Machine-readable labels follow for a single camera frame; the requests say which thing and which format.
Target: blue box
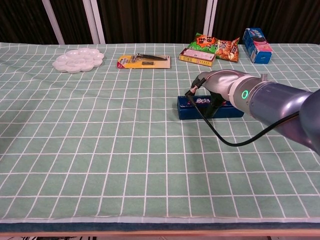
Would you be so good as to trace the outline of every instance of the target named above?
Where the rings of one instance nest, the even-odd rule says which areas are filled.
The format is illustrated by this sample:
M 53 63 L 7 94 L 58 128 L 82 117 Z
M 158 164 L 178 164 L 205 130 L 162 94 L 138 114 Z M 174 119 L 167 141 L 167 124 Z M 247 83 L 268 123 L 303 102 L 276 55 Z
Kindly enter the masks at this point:
M 211 96 L 199 95 L 193 96 L 193 100 L 197 103 L 199 110 L 204 114 L 205 110 L 211 102 Z M 177 109 L 180 120 L 202 119 L 197 109 L 188 101 L 185 96 L 178 96 Z M 243 111 L 235 108 L 229 101 L 221 106 L 215 115 L 207 117 L 208 119 L 222 119 L 222 118 L 241 118 L 244 115 Z
M 260 28 L 246 28 L 242 41 L 254 64 L 268 64 L 272 48 Z

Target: green checkered tablecloth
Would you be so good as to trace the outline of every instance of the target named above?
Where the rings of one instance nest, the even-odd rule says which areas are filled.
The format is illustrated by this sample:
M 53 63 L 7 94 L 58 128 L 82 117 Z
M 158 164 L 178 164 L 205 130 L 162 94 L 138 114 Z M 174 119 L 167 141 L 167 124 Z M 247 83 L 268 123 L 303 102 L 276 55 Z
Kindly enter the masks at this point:
M 204 71 L 234 69 L 293 87 L 320 85 L 320 46 L 272 44 L 269 64 L 178 60 L 187 44 L 0 43 L 0 223 L 320 222 L 320 158 L 269 132 L 229 147 L 178 118 L 177 96 Z M 97 48 L 90 72 L 61 73 L 70 49 Z M 118 69 L 123 54 L 171 56 L 170 69 Z M 204 89 L 199 95 L 207 94 Z M 212 121 L 231 142 L 265 126 Z

